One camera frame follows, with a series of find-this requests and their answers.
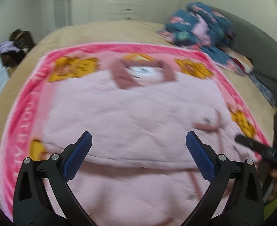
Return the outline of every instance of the beige cloth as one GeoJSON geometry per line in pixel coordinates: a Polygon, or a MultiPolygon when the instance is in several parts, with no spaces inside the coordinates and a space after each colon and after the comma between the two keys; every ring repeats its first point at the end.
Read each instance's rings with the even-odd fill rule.
{"type": "MultiPolygon", "coordinates": [[[[38,59],[47,52],[94,41],[123,41],[169,45],[156,34],[163,25],[135,21],[96,22],[65,27],[44,38],[17,67],[0,95],[0,140],[11,106],[38,59]]],[[[248,77],[223,70],[246,101],[267,139],[273,140],[274,109],[248,77]]]]}

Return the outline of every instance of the blue gripper pad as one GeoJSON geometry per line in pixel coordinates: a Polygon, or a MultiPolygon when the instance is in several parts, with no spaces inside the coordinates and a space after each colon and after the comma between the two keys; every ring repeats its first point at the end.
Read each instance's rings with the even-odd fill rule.
{"type": "Polygon", "coordinates": [[[84,137],[79,141],[77,147],[64,163],[63,177],[66,181],[75,178],[82,162],[91,148],[91,145],[92,136],[89,132],[86,132],[84,137]]]}
{"type": "Polygon", "coordinates": [[[212,181],[215,178],[215,166],[209,156],[206,154],[201,140],[197,137],[195,132],[191,131],[187,134],[186,144],[191,153],[197,167],[203,178],[207,181],[212,181]]]}

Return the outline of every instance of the pink blanket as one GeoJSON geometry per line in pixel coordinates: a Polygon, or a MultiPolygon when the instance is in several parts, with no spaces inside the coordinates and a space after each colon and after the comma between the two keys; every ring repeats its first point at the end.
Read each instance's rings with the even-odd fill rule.
{"type": "MultiPolygon", "coordinates": [[[[217,153],[223,148],[230,159],[256,159],[233,140],[240,128],[231,120],[230,105],[234,113],[244,113],[256,138],[267,143],[240,95],[202,52],[131,43],[92,43],[51,52],[37,64],[6,123],[0,148],[8,161],[0,163],[3,210],[12,218],[17,174],[35,140],[48,153],[61,152],[87,130],[93,146],[69,186],[97,223],[180,225],[208,186],[184,144],[186,132],[195,130],[194,123],[206,117],[215,124],[219,111],[223,146],[216,133],[195,130],[201,140],[217,153]],[[51,81],[54,62],[64,56],[92,59],[100,70],[51,81]],[[110,72],[118,58],[164,60],[176,71],[176,80],[120,89],[110,72]],[[204,64],[211,79],[180,73],[175,62],[187,59],[204,64]]],[[[51,193],[50,199],[60,214],[51,193]]],[[[221,204],[216,213],[222,209],[221,204]]]]}

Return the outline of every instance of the clothing tag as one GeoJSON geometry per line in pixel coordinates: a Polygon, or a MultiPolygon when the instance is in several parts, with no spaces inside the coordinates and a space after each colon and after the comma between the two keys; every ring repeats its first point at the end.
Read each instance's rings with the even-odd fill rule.
{"type": "Polygon", "coordinates": [[[131,75],[137,78],[146,78],[153,76],[156,73],[154,67],[149,66],[134,66],[130,67],[131,75]]]}

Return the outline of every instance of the white wardrobe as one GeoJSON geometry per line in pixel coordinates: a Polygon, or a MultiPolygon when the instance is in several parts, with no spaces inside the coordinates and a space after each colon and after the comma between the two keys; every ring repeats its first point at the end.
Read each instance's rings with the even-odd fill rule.
{"type": "Polygon", "coordinates": [[[180,0],[72,0],[72,24],[111,20],[165,23],[180,0]]]}

